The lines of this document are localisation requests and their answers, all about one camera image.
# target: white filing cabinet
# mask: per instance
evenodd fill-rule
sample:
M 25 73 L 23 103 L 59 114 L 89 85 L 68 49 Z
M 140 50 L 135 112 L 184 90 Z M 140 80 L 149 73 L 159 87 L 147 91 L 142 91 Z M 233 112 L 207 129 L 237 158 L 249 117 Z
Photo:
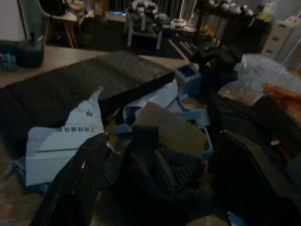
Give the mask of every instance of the white filing cabinet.
M 277 21 L 261 54 L 282 63 L 300 37 L 301 26 Z

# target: orange object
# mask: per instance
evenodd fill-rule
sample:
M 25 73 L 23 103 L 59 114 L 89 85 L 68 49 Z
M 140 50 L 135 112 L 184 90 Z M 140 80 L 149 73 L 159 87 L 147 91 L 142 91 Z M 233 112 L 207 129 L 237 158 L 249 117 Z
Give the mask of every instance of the orange object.
M 279 100 L 287 113 L 301 125 L 301 94 L 267 83 L 262 85 L 262 89 L 265 93 Z

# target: wooden table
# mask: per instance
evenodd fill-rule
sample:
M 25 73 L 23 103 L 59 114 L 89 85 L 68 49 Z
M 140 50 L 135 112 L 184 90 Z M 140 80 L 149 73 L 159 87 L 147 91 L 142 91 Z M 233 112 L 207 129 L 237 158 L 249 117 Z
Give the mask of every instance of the wooden table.
M 45 60 L 40 68 L 24 69 L 17 68 L 14 72 L 7 72 L 0 68 L 0 88 L 5 87 L 14 82 L 26 80 L 38 74 L 54 70 L 59 67 L 71 65 L 82 60 L 90 59 L 96 56 L 102 56 L 106 52 L 80 50 L 71 48 L 59 48 L 45 46 Z M 176 66 L 188 63 L 184 60 L 161 58 L 154 56 L 141 56 L 145 59 L 163 65 L 165 67 L 174 68 Z M 22 186 L 17 180 L 16 175 L 12 175 L 7 180 L 4 178 L 4 171 L 11 164 L 12 159 L 7 152 L 8 148 L 4 145 L 2 136 L 0 136 L 0 226 L 24 226 L 29 225 L 37 208 L 40 205 L 42 197 L 37 194 L 26 194 Z M 117 208 L 112 197 L 106 194 L 101 198 L 96 206 L 96 211 L 105 215 L 107 209 Z M 123 222 L 125 217 L 121 211 L 117 211 L 115 216 L 105 216 L 95 214 L 92 225 L 108 225 L 108 218 L 115 221 Z

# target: brown cardboard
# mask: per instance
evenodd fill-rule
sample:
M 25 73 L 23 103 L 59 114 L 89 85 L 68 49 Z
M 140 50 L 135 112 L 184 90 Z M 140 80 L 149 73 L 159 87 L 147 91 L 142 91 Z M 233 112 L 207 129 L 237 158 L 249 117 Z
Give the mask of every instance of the brown cardboard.
M 207 142 L 205 133 L 152 102 L 147 103 L 134 125 L 158 126 L 160 144 L 178 153 L 200 156 Z
M 94 16 L 101 16 L 102 19 L 105 19 L 107 6 L 108 0 L 94 0 Z

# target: dark carpet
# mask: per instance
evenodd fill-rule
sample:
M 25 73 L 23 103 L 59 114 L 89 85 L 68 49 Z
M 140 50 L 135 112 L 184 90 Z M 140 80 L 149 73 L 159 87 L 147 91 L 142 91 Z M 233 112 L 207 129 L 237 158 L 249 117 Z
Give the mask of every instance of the dark carpet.
M 92 35 L 92 39 L 88 45 L 79 43 L 79 48 L 81 49 L 105 52 L 125 50 L 139 55 L 183 59 L 178 51 L 168 42 L 172 32 L 169 29 L 163 32 L 161 49 L 159 50 L 156 49 L 156 38 L 135 35 L 132 37 L 132 46 L 128 47 L 127 35 L 123 33 L 123 22 L 112 20 L 102 22 L 93 18 L 87 18 L 83 22 L 81 29 L 83 33 Z M 61 39 L 52 41 L 52 44 L 61 47 L 70 47 L 64 32 L 62 32 Z

